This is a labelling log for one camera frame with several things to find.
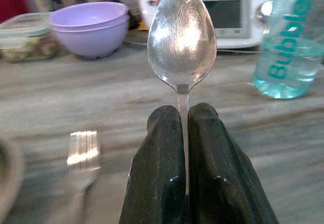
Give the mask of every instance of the stacked bowls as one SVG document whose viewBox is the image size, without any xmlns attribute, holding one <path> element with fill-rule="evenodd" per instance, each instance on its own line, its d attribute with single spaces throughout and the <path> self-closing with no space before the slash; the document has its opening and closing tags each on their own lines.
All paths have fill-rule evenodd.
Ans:
<svg viewBox="0 0 324 224">
<path fill-rule="evenodd" d="M 87 58 L 104 57 L 117 49 L 128 31 L 128 20 L 127 6 L 114 2 L 74 5 L 49 18 L 60 43 Z"/>
</svg>

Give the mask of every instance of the gray bowl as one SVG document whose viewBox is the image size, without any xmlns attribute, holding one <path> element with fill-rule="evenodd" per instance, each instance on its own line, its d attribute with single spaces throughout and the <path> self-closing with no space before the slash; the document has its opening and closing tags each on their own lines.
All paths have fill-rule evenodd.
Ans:
<svg viewBox="0 0 324 224">
<path fill-rule="evenodd" d="M 23 179 L 23 158 L 14 143 L 0 139 L 0 223 L 14 204 Z"/>
</svg>

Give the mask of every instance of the kitchen counter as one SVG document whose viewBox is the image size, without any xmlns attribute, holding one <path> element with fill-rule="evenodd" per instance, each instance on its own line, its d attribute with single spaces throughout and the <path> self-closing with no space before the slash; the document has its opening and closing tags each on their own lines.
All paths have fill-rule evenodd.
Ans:
<svg viewBox="0 0 324 224">
<path fill-rule="evenodd" d="M 216 108 L 252 160 L 281 224 L 322 224 L 324 70 L 293 100 L 262 96 L 252 84 L 257 55 L 220 53 L 190 104 Z M 97 130 L 102 171 L 88 198 L 86 223 L 117 224 L 132 157 L 157 107 L 176 93 L 150 69 L 145 47 L 122 45 L 107 58 L 72 54 L 0 63 L 0 136 L 20 146 L 25 180 L 5 224 L 65 223 L 69 134 Z"/>
</svg>

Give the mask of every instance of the fork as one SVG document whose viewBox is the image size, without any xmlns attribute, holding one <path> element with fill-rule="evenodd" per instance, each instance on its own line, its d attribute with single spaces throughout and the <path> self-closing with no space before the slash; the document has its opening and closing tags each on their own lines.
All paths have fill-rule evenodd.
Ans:
<svg viewBox="0 0 324 224">
<path fill-rule="evenodd" d="M 67 166 L 67 186 L 71 196 L 69 223 L 84 223 L 85 195 L 97 180 L 100 150 L 97 131 L 78 131 L 70 134 Z"/>
</svg>

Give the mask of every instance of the red object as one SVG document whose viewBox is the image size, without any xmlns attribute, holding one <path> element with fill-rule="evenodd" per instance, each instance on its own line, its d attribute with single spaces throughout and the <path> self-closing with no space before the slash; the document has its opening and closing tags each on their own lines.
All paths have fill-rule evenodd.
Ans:
<svg viewBox="0 0 324 224">
<path fill-rule="evenodd" d="M 25 0 L 0 0 L 0 23 L 25 13 L 28 13 Z"/>
</svg>

